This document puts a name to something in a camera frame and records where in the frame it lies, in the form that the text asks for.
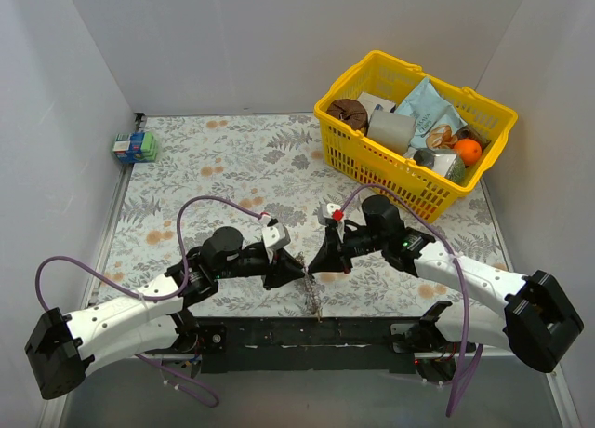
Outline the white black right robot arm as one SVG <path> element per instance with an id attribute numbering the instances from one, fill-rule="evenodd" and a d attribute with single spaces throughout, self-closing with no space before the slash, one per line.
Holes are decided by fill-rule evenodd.
<path id="1" fill-rule="evenodd" d="M 549 373 L 584 329 L 557 279 L 546 272 L 518 274 L 457 255 L 433 235 L 408 227 L 388 197 L 362 203 L 364 224 L 347 221 L 338 205 L 321 212 L 324 241 L 309 274 L 349 273 L 352 259 L 378 252 L 399 272 L 444 285 L 481 306 L 439 301 L 392 339 L 403 351 L 441 351 L 462 340 L 514 353 L 525 365 Z"/>

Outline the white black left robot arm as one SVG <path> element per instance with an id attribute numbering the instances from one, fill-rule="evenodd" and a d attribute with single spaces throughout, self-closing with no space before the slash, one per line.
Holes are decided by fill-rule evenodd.
<path id="1" fill-rule="evenodd" d="M 258 276 L 270 290 L 304 277 L 302 262 L 285 250 L 289 242 L 281 224 L 263 228 L 250 245 L 239 230 L 222 227 L 131 296 L 70 314 L 46 308 L 24 348 L 41 396 L 66 395 L 93 372 L 132 355 L 190 352 L 206 339 L 190 308 L 216 294 L 219 280 Z"/>

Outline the steel disc with keyrings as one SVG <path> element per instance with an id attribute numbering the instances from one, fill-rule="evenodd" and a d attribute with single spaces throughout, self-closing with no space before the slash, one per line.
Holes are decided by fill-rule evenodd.
<path id="1" fill-rule="evenodd" d="M 311 315 L 313 315 L 319 322 L 322 321 L 322 304 L 317 294 L 314 277 L 308 273 L 308 268 L 304 253 L 299 251 L 296 256 L 303 270 L 303 289 L 305 293 L 306 307 Z"/>

